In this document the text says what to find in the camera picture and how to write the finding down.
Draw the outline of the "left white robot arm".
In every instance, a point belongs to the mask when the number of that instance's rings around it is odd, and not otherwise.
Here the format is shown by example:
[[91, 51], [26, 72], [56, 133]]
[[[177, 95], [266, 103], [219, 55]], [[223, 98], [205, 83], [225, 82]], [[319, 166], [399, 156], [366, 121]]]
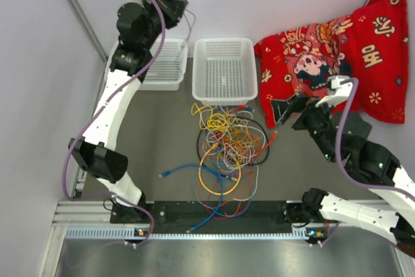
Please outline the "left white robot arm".
[[80, 168], [106, 187], [118, 222], [140, 223], [147, 215], [145, 195], [127, 172], [128, 158], [116, 152], [125, 113], [161, 53], [161, 35], [179, 24], [187, 0], [139, 0], [117, 12], [117, 43], [109, 61], [105, 89], [93, 121], [68, 148]]

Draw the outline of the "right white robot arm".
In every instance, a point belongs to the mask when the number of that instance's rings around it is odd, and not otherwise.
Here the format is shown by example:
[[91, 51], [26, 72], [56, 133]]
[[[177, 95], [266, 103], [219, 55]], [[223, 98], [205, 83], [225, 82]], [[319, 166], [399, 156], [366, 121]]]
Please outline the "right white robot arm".
[[393, 153], [369, 140], [371, 125], [354, 112], [333, 112], [331, 97], [318, 100], [297, 93], [271, 103], [278, 123], [297, 113], [293, 129], [306, 131], [346, 179], [383, 201], [376, 206], [313, 187], [303, 194], [299, 215], [312, 223], [331, 221], [366, 230], [414, 257], [414, 181]]

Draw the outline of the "left white plastic basket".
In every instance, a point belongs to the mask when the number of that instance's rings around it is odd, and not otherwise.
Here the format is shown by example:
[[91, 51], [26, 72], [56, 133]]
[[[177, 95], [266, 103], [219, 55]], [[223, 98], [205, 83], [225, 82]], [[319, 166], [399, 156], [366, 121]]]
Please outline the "left white plastic basket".
[[[115, 69], [125, 71], [128, 76], [136, 74], [154, 56], [160, 46], [156, 40], [150, 52], [144, 57], [144, 62], [139, 63], [137, 53], [123, 49], [119, 41], [116, 41], [110, 51], [110, 57], [105, 67], [105, 74]], [[154, 63], [144, 75], [140, 76], [140, 91], [176, 91], [184, 79], [187, 65], [187, 44], [183, 39], [167, 38]]]

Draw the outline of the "white plastic basket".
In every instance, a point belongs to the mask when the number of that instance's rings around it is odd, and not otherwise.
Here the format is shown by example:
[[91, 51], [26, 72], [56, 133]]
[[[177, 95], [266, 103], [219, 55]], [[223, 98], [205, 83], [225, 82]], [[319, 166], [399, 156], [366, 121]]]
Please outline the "white plastic basket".
[[[154, 56], [160, 46], [156, 40], [150, 52], [144, 57], [144, 62], [139, 63], [137, 53], [123, 49], [119, 41], [116, 41], [110, 51], [110, 57], [105, 67], [105, 74], [115, 69], [125, 71], [128, 76], [136, 74]], [[187, 65], [187, 44], [183, 39], [167, 38], [154, 63], [144, 75], [140, 76], [140, 91], [176, 91], [184, 79]]]
[[192, 96], [204, 105], [245, 105], [258, 95], [254, 44], [248, 38], [195, 42]]

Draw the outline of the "right white plastic basket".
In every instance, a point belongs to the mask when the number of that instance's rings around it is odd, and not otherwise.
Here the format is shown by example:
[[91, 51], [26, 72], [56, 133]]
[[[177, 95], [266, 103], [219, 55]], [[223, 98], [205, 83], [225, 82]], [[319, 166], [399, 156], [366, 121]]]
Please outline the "right white plastic basket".
[[245, 105], [258, 95], [254, 44], [248, 38], [195, 42], [192, 96], [204, 105]]

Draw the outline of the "red patterned pillow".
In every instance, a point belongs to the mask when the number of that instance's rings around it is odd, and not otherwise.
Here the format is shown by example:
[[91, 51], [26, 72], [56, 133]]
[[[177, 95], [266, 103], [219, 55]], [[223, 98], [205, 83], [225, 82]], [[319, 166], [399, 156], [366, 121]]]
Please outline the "red patterned pillow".
[[359, 80], [351, 110], [385, 123], [405, 121], [409, 82], [407, 0], [369, 0], [353, 13], [263, 38], [254, 45], [261, 68], [260, 104], [274, 128], [276, 101], [295, 93], [322, 98], [328, 78]]

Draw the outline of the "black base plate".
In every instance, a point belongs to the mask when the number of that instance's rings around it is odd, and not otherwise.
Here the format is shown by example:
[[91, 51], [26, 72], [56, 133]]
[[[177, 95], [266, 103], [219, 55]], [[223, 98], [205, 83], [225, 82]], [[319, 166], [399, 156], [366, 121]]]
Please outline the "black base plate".
[[156, 224], [189, 221], [195, 226], [206, 219], [224, 221], [264, 219], [275, 224], [306, 223], [307, 217], [299, 202], [249, 200], [247, 202], [156, 201], [145, 204]]

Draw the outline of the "aluminium frame rail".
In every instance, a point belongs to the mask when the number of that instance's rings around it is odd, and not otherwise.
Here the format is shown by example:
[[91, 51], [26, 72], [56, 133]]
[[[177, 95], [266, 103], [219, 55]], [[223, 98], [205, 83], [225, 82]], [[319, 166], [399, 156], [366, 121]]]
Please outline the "aluminium frame rail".
[[53, 226], [100, 226], [110, 223], [112, 205], [102, 201], [60, 201], [52, 220]]

